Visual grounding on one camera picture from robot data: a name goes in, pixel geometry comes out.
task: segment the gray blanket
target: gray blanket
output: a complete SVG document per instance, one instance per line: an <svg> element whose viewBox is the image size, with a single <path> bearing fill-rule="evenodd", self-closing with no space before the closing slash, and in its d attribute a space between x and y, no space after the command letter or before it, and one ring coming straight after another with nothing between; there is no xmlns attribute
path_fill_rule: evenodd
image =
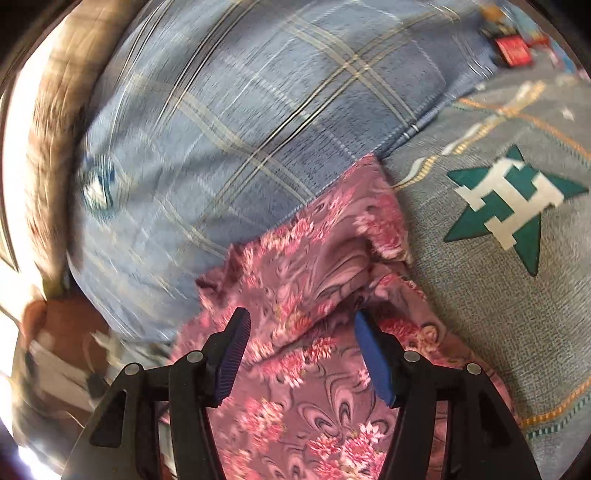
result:
<svg viewBox="0 0 591 480"><path fill-rule="evenodd" d="M591 92L537 60L445 109L384 164L416 282L505 380L555 480L591 434Z"/></svg>

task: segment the red box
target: red box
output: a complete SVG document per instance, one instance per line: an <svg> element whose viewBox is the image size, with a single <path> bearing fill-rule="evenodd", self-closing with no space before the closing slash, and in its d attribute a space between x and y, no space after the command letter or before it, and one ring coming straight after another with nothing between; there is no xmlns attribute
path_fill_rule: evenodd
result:
<svg viewBox="0 0 591 480"><path fill-rule="evenodd" d="M496 38L495 42L509 67L531 65L534 59L521 35Z"/></svg>

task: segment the floral cloth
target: floral cloth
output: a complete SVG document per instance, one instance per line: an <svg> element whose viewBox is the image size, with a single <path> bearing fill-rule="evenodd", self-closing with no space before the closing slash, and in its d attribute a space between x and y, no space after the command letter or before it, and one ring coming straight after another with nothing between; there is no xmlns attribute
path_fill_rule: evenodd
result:
<svg viewBox="0 0 591 480"><path fill-rule="evenodd" d="M439 365L483 365L450 333L408 277L408 233L373 155L356 162L288 223L197 280L204 311L172 360L203 346L238 306L252 332L232 395L210 421L230 479L378 477L397 411L376 397L355 340L363 306L405 349ZM437 409L429 479L440 476L446 405Z"/></svg>

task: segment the metal screw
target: metal screw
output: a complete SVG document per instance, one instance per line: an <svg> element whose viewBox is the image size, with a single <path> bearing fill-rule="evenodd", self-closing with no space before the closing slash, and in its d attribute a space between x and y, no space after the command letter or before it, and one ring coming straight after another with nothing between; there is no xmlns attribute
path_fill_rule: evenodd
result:
<svg viewBox="0 0 591 480"><path fill-rule="evenodd" d="M421 359L421 355L419 355L414 350L407 350L406 352L404 352L404 359L407 362L414 363L414 362L418 362Z"/></svg>
<svg viewBox="0 0 591 480"><path fill-rule="evenodd" d="M195 350L187 355L187 362L190 364L198 364L203 360L203 354L199 350Z"/></svg>
<svg viewBox="0 0 591 480"><path fill-rule="evenodd" d="M482 368L478 364L467 364L466 370L472 375L480 375L480 372L482 372Z"/></svg>
<svg viewBox="0 0 591 480"><path fill-rule="evenodd" d="M139 365L138 364L129 364L127 367L125 367L125 375L135 375L137 372L139 372Z"/></svg>

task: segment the green star emblem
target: green star emblem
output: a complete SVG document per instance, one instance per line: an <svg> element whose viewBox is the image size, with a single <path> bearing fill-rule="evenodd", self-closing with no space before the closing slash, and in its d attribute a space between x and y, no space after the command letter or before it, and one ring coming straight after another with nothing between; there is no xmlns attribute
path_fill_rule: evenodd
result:
<svg viewBox="0 0 591 480"><path fill-rule="evenodd" d="M542 212L588 193L583 185L543 173L525 163L513 145L491 167L447 173L468 206L444 242L492 235L504 250L514 248L528 273L538 274Z"/></svg>

